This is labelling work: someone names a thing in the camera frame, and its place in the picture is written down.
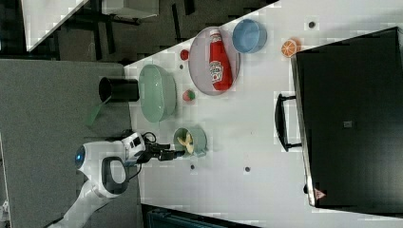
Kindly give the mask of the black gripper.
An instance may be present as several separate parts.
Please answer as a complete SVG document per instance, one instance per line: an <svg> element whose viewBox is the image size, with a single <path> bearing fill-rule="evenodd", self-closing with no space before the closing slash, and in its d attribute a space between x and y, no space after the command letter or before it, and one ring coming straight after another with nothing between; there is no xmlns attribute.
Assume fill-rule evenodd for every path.
<svg viewBox="0 0 403 228"><path fill-rule="evenodd" d="M170 147L170 144L149 143L145 146L144 151L140 151L136 154L136 163L147 163L152 158L158 158L160 162L173 161L184 155L183 151L170 150Z"/></svg>

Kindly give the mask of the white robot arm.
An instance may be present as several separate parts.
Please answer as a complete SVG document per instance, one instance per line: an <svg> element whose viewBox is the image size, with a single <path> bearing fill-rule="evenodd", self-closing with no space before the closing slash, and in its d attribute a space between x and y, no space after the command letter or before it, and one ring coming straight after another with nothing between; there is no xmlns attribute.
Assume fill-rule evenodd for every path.
<svg viewBox="0 0 403 228"><path fill-rule="evenodd" d="M146 135L129 130L126 136L80 146L74 158L75 166L86 181L65 214L45 228L83 228L94 212L127 190L130 166L142 165L153 158L160 162L172 161L185 154L184 149L156 143Z"/></svg>

